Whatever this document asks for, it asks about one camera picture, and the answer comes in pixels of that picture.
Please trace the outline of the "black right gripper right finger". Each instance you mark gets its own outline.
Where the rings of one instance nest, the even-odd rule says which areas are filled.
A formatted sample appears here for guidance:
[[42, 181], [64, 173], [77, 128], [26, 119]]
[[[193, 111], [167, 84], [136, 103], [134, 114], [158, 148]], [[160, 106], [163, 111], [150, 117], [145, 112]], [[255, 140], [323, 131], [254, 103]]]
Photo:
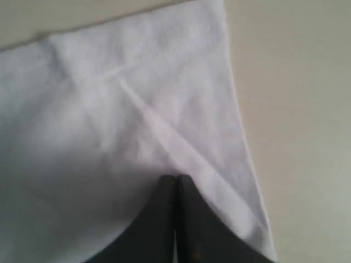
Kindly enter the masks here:
[[175, 239], [178, 262], [271, 262], [230, 231], [188, 175], [177, 177]]

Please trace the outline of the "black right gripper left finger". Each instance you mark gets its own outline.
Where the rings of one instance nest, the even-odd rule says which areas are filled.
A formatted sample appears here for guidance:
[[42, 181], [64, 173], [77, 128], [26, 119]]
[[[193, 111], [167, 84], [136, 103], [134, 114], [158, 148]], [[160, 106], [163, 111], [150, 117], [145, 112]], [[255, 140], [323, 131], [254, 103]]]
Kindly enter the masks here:
[[88, 262], [172, 262], [176, 178], [164, 175], [133, 222]]

